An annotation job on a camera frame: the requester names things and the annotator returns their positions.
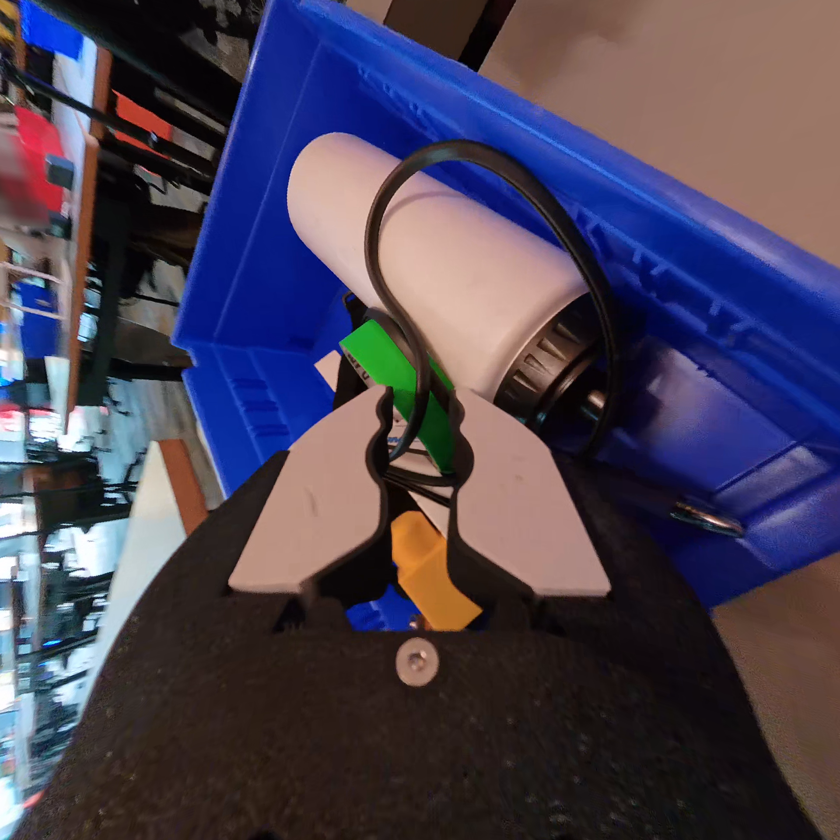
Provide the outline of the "red box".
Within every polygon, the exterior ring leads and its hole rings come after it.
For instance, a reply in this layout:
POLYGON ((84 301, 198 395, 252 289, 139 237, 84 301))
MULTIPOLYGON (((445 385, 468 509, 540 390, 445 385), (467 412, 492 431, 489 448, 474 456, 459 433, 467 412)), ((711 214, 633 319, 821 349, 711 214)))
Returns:
POLYGON ((46 176, 46 157, 63 157, 56 128, 39 114, 2 104, 1 225, 44 228, 58 214, 64 190, 46 176))

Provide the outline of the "yellow plastic block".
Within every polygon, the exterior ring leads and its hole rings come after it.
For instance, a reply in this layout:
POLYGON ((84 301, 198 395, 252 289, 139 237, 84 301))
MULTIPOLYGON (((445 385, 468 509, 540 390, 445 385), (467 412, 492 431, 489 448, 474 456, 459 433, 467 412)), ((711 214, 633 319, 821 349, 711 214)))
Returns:
POLYGON ((436 632, 466 629, 482 610, 449 578, 443 534, 420 511, 404 512, 392 521, 391 530, 397 582, 417 607, 423 627, 436 632))

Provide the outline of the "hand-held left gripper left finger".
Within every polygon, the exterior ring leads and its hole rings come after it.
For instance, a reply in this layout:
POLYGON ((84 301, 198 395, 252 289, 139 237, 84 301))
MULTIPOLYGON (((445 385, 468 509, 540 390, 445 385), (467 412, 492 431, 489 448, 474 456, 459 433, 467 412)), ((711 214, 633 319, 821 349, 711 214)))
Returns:
POLYGON ((371 387, 290 448, 228 585, 304 595, 385 536, 393 391, 371 387))

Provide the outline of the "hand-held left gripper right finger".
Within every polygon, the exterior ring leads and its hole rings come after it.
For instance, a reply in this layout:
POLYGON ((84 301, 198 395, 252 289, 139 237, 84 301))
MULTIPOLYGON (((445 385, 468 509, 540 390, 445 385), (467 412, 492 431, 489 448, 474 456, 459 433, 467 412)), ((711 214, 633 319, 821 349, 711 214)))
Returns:
POLYGON ((549 448, 467 388, 450 397, 448 574, 469 599, 604 597, 611 582, 549 448))

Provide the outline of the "blue plastic bin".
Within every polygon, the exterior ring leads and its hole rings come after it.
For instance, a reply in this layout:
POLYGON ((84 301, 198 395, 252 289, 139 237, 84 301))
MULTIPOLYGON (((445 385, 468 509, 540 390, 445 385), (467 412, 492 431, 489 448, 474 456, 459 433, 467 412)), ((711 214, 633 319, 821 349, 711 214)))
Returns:
POLYGON ((745 527, 647 520, 706 607, 838 552, 838 268, 336 2, 266 6, 172 335, 227 495, 332 409, 315 363, 350 332, 345 289, 286 192, 333 131, 399 159, 488 143, 581 226, 621 310, 602 458, 745 527))

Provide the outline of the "green tape roll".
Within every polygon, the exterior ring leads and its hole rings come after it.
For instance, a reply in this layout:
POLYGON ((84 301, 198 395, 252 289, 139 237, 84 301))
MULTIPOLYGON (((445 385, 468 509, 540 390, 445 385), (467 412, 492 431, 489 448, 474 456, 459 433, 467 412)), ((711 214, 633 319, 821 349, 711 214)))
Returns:
MULTIPOLYGON (((393 422, 388 442, 393 448, 404 435, 415 402, 416 373, 412 362, 394 341, 391 329, 372 319, 342 339, 339 346, 366 386, 385 385, 392 389, 393 422)), ((429 394, 419 433, 406 454, 424 452, 436 470, 445 475, 453 466, 454 439, 448 420, 448 394, 453 386, 434 360, 429 363, 434 389, 429 394)))

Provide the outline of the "white cylinder with black cap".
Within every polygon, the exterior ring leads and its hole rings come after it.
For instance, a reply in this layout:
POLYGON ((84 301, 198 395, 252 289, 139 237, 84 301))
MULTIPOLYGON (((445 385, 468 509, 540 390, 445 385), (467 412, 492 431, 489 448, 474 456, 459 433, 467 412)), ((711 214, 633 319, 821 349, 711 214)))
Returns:
MULTIPOLYGON (((301 241, 369 308, 383 309, 364 261, 375 196, 397 159, 353 135, 328 133, 299 153, 287 207, 301 241)), ((557 245, 418 173, 381 226, 386 285, 456 387, 538 427, 595 394, 602 331, 583 276, 557 245)))

